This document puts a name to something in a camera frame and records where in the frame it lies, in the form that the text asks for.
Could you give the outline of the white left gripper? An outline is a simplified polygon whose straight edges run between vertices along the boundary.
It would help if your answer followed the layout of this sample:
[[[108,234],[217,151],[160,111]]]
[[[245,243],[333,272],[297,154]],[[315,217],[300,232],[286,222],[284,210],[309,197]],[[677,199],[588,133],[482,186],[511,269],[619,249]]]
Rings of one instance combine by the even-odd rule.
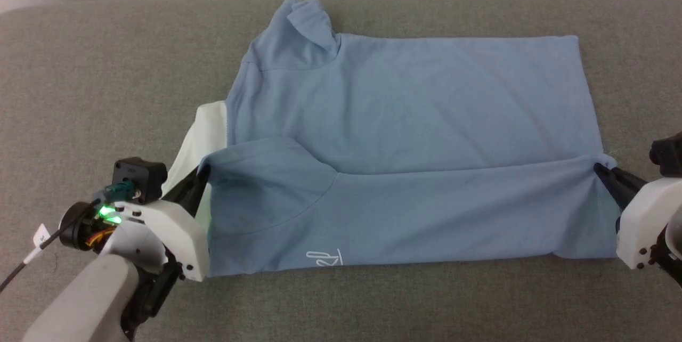
[[[164,264],[175,258],[186,279],[204,281],[209,272],[210,174],[210,166],[196,167],[162,200],[148,205],[116,202],[118,211],[113,215],[121,218],[121,223],[102,248],[102,255],[123,257],[151,274],[160,274]],[[191,210],[196,211],[194,218]]]

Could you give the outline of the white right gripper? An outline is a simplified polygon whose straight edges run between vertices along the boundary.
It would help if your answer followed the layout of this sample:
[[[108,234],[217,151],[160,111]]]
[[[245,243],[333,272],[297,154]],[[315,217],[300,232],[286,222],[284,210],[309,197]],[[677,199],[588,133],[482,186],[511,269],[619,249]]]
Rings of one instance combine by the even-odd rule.
[[[651,247],[663,244],[680,258],[681,179],[652,182],[619,167],[595,163],[594,172],[621,209],[616,254],[632,270],[648,264]]]

